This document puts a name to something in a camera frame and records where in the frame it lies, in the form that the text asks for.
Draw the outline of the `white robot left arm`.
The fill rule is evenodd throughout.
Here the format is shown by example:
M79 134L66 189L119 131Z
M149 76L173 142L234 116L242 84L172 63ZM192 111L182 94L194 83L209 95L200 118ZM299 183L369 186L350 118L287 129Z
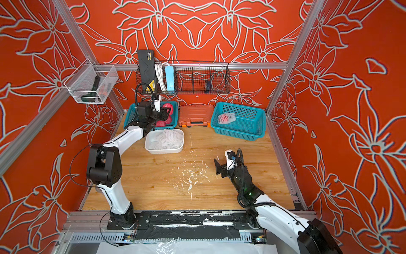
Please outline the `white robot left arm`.
M114 229L131 229L136 221L133 204L126 197L121 184L121 155L149 132L175 123L177 114L178 107L173 102L157 100L134 103L126 114L121 134L104 144L91 145L87 178L107 199Z

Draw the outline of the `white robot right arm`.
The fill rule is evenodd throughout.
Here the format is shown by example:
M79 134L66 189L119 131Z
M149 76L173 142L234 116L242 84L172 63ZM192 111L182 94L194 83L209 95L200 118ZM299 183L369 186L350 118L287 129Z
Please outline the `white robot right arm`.
M238 191L239 205L250 213L255 226L273 233L297 254L341 254L342 250L318 219L300 217L273 201L252 183L252 177L240 159L221 165L214 160L216 174L229 178Z

